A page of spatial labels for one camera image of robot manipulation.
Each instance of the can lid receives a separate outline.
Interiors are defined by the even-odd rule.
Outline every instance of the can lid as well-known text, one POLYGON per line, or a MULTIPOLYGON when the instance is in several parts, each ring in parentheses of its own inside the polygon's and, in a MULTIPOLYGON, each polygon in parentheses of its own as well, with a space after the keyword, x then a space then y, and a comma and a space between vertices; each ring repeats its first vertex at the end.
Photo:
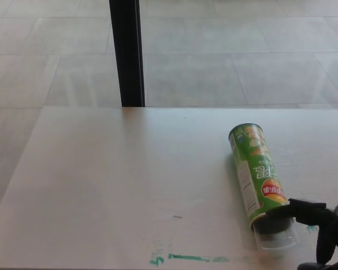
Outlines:
POLYGON ((231 135, 237 128, 239 128, 239 127, 241 127, 241 126, 243 126, 243 125, 255 125, 256 127, 260 128, 261 131, 263 131, 263 129, 262 129, 259 125, 257 125, 257 124, 254 124, 254 123, 243 123, 243 124, 236 125, 234 128, 232 128, 231 131, 229 132, 229 137, 230 137, 230 135, 231 135))
POLYGON ((259 250, 285 249, 297 243, 292 219, 271 220, 265 215, 252 228, 259 250))

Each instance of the potato chip can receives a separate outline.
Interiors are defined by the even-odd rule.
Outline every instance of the potato chip can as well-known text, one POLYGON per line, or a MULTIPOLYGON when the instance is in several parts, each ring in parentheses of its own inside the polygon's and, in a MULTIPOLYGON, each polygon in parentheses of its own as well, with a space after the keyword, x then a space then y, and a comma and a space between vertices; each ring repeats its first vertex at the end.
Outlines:
POLYGON ((263 131, 256 124, 241 124, 229 133, 239 186, 250 226, 269 209, 286 204, 263 131))

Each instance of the white table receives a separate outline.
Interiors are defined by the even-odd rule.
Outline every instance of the white table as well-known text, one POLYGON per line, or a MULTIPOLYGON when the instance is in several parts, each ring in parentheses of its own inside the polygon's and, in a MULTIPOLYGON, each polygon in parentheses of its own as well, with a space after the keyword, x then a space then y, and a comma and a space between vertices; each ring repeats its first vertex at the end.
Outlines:
POLYGON ((228 142, 245 122, 262 126, 288 197, 338 204, 338 111, 45 107, 0 205, 0 269, 314 260, 316 232, 300 224, 295 249, 257 253, 228 142))

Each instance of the grout line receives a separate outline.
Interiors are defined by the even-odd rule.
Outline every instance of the grout line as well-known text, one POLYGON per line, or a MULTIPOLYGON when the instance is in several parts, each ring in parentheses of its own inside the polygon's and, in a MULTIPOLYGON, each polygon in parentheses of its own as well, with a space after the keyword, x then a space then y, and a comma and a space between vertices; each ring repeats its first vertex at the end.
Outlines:
POLYGON ((109 25, 109 33, 108 33, 108 38, 106 39, 106 47, 105 47, 105 54, 108 54, 108 46, 109 46, 109 39, 110 39, 110 32, 113 32, 113 27, 112 27, 112 22, 110 20, 110 25, 109 25))
POLYGON ((31 28, 31 30, 30 30, 30 33, 29 33, 28 36, 26 37, 26 40, 25 40, 25 42, 24 42, 24 44, 23 44, 23 47, 22 47, 21 50, 20 50, 19 55, 24 55, 23 53, 24 53, 24 48, 25 48, 25 46, 26 46, 26 43, 28 42, 28 40, 29 40, 29 38, 30 38, 32 32, 34 31, 34 28, 35 28, 35 26, 36 26, 36 24, 37 24, 38 22, 39 22, 39 18, 37 18, 36 21, 35 21, 35 23, 33 24, 32 28, 31 28))
POLYGON ((5 107, 0 108, 0 110, 38 110, 42 108, 43 107, 5 107))
POLYGON ((5 16, 3 19, 109 19, 110 16, 5 16))
POLYGON ((5 9, 5 11, 3 12, 3 14, 1 14, 1 17, 4 18, 6 12, 8 11, 9 7, 12 5, 12 3, 14 2, 14 0, 11 0, 10 4, 7 6, 7 8, 5 9))
POLYGON ((246 93, 245 93, 245 91, 244 91, 244 87, 243 87, 242 81, 241 81, 241 79, 240 79, 240 77, 239 77, 238 70, 237 70, 237 66, 235 65, 235 61, 234 61, 234 59, 233 59, 232 54, 230 54, 230 60, 232 61, 232 64, 233 64, 234 70, 235 70, 235 74, 237 75, 239 84, 240 84, 240 86, 241 86, 241 89, 242 89, 242 92, 243 92, 243 95, 244 95, 244 101, 245 101, 246 104, 248 104, 247 95, 246 95, 246 93))
POLYGON ((327 22, 326 18, 323 18, 324 22, 326 23, 326 25, 336 34, 336 36, 338 37, 338 33, 337 31, 327 22))
POLYGON ((179 53, 151 53, 146 52, 147 55, 160 55, 160 56, 169 56, 169 55, 193 55, 193 56, 200 56, 200 55, 250 55, 250 54, 304 54, 304 53, 338 53, 338 51, 282 51, 282 52, 205 52, 205 53, 192 53, 192 52, 179 52, 179 53))
POLYGON ((78 1, 78 4, 77 4, 77 10, 76 10, 76 12, 75 12, 75 16, 74 16, 74 17, 77 17, 77 16, 78 16, 78 11, 79 11, 81 2, 82 2, 82 0, 79 0, 79 1, 78 1))
POLYGON ((60 54, 60 53, 34 53, 34 54, 17 54, 17 53, 12 53, 12 54, 7 54, 3 53, 0 54, 0 56, 51 56, 51 55, 56 55, 56 56, 105 56, 105 55, 111 55, 115 56, 115 53, 69 53, 69 54, 60 54))
POLYGON ((329 80, 331 80, 332 84, 335 86, 335 88, 338 91, 338 86, 337 84, 333 81, 332 77, 328 74, 327 70, 324 68, 324 66, 322 65, 322 63, 320 62, 320 60, 318 59, 317 55, 315 55, 315 53, 313 53, 314 58, 318 61, 319 65, 321 66, 322 70, 327 74, 329 80))
POLYGON ((258 22, 258 18, 255 18, 255 28, 258 30, 258 32, 261 34, 261 36, 264 38, 264 41, 265 41, 265 44, 266 46, 268 47, 269 51, 270 52, 273 52, 272 48, 270 47, 269 45, 269 42, 266 40, 266 37, 265 35, 263 34, 262 30, 260 29, 259 27, 259 22, 258 22))
POLYGON ((45 97, 45 99, 44 99, 44 106, 45 106, 45 104, 46 104, 46 100, 47 100, 47 97, 49 96, 49 93, 50 93, 50 90, 51 90, 51 86, 52 86, 52 84, 53 84, 53 82, 54 82, 54 79, 55 79, 55 77, 56 77, 57 71, 58 71, 58 69, 59 69, 60 62, 61 62, 61 55, 59 56, 59 60, 58 60, 57 65, 56 65, 56 69, 55 69, 55 72, 54 72, 54 76, 52 77, 52 80, 51 80, 49 89, 48 89, 47 94, 46 94, 46 97, 45 97))

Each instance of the pringles can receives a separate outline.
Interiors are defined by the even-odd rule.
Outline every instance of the pringles can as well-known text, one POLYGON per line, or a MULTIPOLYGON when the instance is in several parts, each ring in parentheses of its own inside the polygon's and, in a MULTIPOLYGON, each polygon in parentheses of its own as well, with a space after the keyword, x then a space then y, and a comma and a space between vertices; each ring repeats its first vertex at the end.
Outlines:
POLYGON ((274 236, 282 232, 290 235, 292 230, 291 219, 272 220, 265 214, 272 208, 287 204, 287 199, 266 146, 263 130, 256 124, 238 125, 230 131, 229 142, 249 225, 256 233, 259 247, 280 248, 291 244, 294 238, 281 243, 260 240, 263 235, 274 236))

